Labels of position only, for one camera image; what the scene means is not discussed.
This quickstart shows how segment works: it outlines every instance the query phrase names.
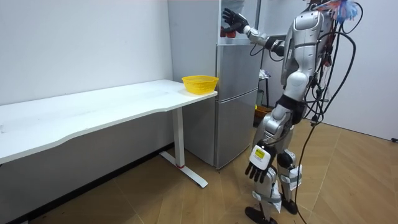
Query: laminate floor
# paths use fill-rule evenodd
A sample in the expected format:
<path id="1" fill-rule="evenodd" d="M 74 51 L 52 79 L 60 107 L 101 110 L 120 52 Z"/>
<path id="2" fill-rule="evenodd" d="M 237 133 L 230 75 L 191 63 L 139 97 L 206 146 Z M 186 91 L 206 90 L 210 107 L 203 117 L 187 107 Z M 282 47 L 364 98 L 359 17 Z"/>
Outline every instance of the laminate floor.
<path id="1" fill-rule="evenodd" d="M 297 157 L 309 131 L 308 121 L 295 128 L 290 150 Z M 204 189 L 157 156 L 31 223 L 253 224 L 244 214 L 258 207 L 244 175 L 250 152 L 217 171 L 186 151 L 187 166 L 208 182 Z M 398 223 L 398 144 L 319 125 L 305 151 L 297 200 L 311 224 Z M 283 208 L 273 217 L 303 223 Z"/>

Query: refrigerator door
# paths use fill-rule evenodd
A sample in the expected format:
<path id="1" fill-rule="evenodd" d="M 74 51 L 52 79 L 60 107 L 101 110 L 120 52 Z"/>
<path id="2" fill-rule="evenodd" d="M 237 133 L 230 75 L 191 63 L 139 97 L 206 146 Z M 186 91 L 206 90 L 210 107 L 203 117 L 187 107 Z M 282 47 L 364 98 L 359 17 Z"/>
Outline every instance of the refrigerator door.
<path id="1" fill-rule="evenodd" d="M 217 100 L 222 102 L 258 87 L 261 53 L 250 56 L 254 45 L 217 46 Z"/>
<path id="2" fill-rule="evenodd" d="M 216 157 L 217 169 L 232 161 L 253 141 L 254 105 L 257 90 L 232 100 L 216 104 Z"/>

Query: metal foot base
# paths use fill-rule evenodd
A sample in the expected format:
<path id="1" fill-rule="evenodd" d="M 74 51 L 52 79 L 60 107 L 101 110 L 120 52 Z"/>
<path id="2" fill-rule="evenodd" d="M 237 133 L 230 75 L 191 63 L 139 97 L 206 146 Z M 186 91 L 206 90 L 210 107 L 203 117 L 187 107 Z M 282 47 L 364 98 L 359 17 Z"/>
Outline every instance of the metal foot base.
<path id="1" fill-rule="evenodd" d="M 273 218 L 271 218 L 269 221 L 265 220 L 264 214 L 255 208 L 246 207 L 244 212 L 253 222 L 257 224 L 278 224 Z"/>
<path id="2" fill-rule="evenodd" d="M 285 196 L 281 194 L 282 196 L 282 206 L 286 208 L 288 212 L 292 215 L 296 215 L 298 212 L 298 208 L 296 203 L 293 200 L 290 200 L 289 202 L 285 199 Z"/>
<path id="3" fill-rule="evenodd" d="M 182 168 L 179 168 L 175 164 L 175 158 L 172 157 L 169 153 L 167 152 L 161 152 L 161 156 L 163 156 L 165 159 L 167 159 L 169 162 L 171 162 L 177 169 L 182 171 L 184 174 L 189 176 L 193 181 L 195 181 L 201 188 L 205 188 L 207 186 L 207 181 L 205 181 L 203 178 L 201 178 L 198 174 L 196 174 L 194 171 L 189 169 L 186 166 L 183 166 Z"/>

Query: yellow object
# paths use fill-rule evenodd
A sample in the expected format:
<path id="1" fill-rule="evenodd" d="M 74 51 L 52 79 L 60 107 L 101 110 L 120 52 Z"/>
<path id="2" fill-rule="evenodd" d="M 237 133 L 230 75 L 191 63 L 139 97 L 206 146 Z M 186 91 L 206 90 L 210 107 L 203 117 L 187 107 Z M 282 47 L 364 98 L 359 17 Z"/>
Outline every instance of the yellow object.
<path id="1" fill-rule="evenodd" d="M 207 75 L 193 75 L 183 77 L 182 81 L 188 92 L 201 95 L 214 91 L 218 78 Z"/>
<path id="2" fill-rule="evenodd" d="M 260 157 L 260 159 L 262 159 L 262 158 L 264 158 L 264 152 L 262 152 L 261 150 L 256 150 L 256 155 L 258 156 L 258 157 Z"/>

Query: white table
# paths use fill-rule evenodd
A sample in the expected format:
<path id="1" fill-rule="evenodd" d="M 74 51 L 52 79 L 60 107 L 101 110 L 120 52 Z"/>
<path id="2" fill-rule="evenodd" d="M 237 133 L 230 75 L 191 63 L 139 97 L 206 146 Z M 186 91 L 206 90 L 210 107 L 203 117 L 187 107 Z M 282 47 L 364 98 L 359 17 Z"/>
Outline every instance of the white table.
<path id="1" fill-rule="evenodd" d="M 194 95 L 182 83 L 157 80 L 0 106 L 0 164 L 115 124 L 172 110 L 175 158 L 167 152 L 160 154 L 206 187 L 204 179 L 185 167 L 182 107 L 216 95 L 216 91 Z"/>

